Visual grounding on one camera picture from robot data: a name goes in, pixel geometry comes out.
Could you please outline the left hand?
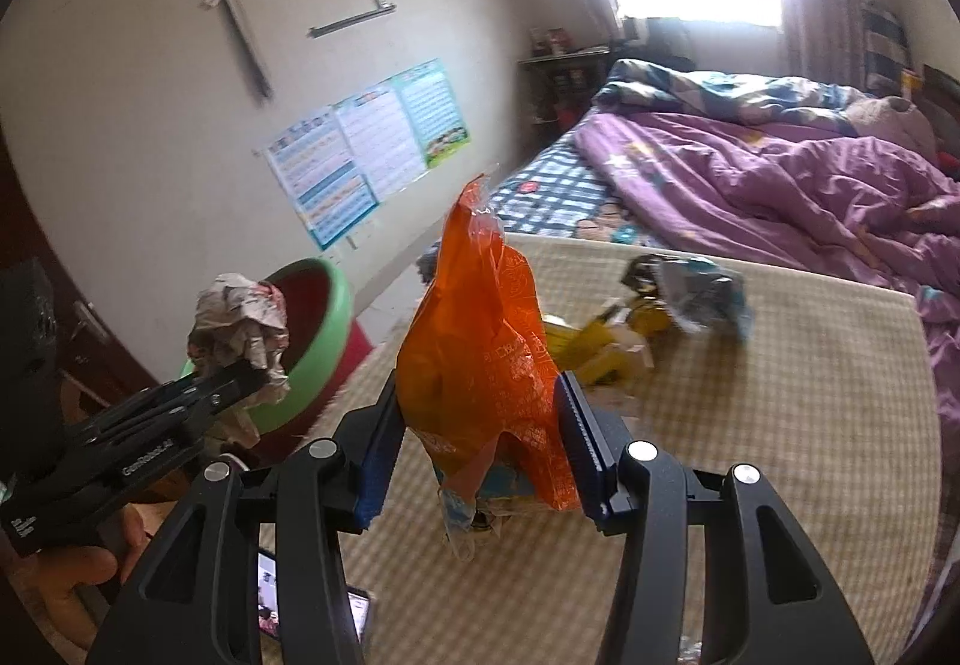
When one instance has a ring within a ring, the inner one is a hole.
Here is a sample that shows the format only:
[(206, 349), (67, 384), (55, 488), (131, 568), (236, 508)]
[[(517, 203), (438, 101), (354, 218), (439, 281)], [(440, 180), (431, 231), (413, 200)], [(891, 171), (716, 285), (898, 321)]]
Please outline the left hand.
[(37, 557), (36, 584), (53, 627), (87, 651), (98, 632), (91, 616), (76, 595), (78, 585), (99, 585), (117, 577), (125, 582), (148, 546), (142, 514), (135, 506), (122, 509), (122, 559), (99, 546), (70, 546), (43, 551)]

